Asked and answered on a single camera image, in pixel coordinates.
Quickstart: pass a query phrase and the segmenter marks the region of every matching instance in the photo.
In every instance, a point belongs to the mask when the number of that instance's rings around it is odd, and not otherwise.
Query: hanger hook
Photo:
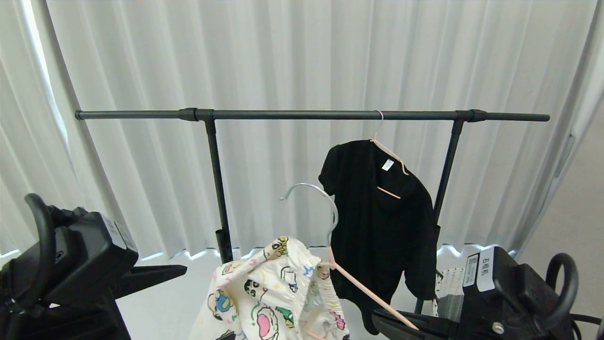
[[[373,139],[378,139],[378,131],[382,128],[382,125],[384,124],[384,114],[380,111],[380,110],[374,110],[375,112],[379,112],[379,115],[382,116],[382,121],[380,122],[380,124],[377,126],[376,129],[376,133],[373,135]]]
[[[319,188],[316,185],[308,184],[308,183],[298,183],[298,184],[294,184],[291,187],[289,187],[288,191],[285,193],[285,196],[279,198],[279,200],[280,201],[287,200],[288,197],[289,197],[289,194],[292,193],[292,191],[294,190],[294,188],[297,187],[297,186],[300,186],[300,185],[310,186],[311,188],[318,190],[323,196],[325,196],[331,202],[331,204],[332,204],[332,213],[333,213],[333,224],[332,224],[332,227],[327,232],[327,245],[331,246],[331,241],[329,240],[329,237],[332,234],[333,230],[338,225],[338,207],[336,206],[336,203],[332,200],[332,198],[329,197],[328,193],[326,193],[323,189]]]

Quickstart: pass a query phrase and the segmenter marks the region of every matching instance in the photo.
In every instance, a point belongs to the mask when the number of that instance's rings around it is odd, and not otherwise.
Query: vertical rack pole
[[[214,173],[214,185],[216,186],[216,198],[218,199],[218,212],[220,214],[221,229],[216,231],[216,241],[220,260],[227,263],[233,260],[233,248],[231,247],[231,235],[228,228],[227,204],[225,201],[225,189],[222,184],[222,172],[220,170],[220,158],[218,156],[218,142],[216,140],[216,121],[214,117],[204,119],[205,132],[208,134],[210,144],[210,159],[212,161],[212,172]]]
[[[453,168],[453,159],[455,158],[455,152],[457,150],[457,143],[459,142],[459,136],[461,134],[461,128],[463,127],[465,120],[456,119],[453,121],[453,128],[451,129],[451,139],[449,139],[449,148],[447,149],[447,156],[445,157],[445,165],[443,166],[443,173],[440,176],[439,190],[436,193],[436,201],[434,202],[434,216],[436,223],[439,222],[440,210],[443,207],[445,200],[445,191],[447,190],[447,184],[449,184],[449,177],[451,176],[451,169]],[[417,299],[415,314],[421,314],[423,309],[423,300]]]

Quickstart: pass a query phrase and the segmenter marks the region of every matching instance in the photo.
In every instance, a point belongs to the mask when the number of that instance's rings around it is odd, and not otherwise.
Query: black t-shirt
[[[336,262],[387,303],[403,271],[415,297],[434,297],[439,227],[430,194],[407,173],[373,142],[357,140],[329,150],[319,175],[324,190],[335,194],[338,207],[339,221],[331,238]],[[338,297],[361,311],[379,307],[339,272],[332,271],[332,281]]]

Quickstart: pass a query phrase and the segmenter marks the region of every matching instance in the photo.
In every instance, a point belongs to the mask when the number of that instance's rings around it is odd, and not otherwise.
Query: wall
[[[579,268],[579,293],[572,312],[598,318],[604,315],[603,146],[601,105],[544,219],[519,258],[545,277],[552,256],[570,254]],[[579,327],[583,339],[595,338],[596,326],[580,323]]]

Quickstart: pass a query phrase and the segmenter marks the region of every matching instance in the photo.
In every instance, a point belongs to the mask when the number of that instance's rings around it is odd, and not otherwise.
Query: screw
[[[503,334],[506,330],[503,329],[503,325],[500,322],[493,322],[493,332],[497,334]]]

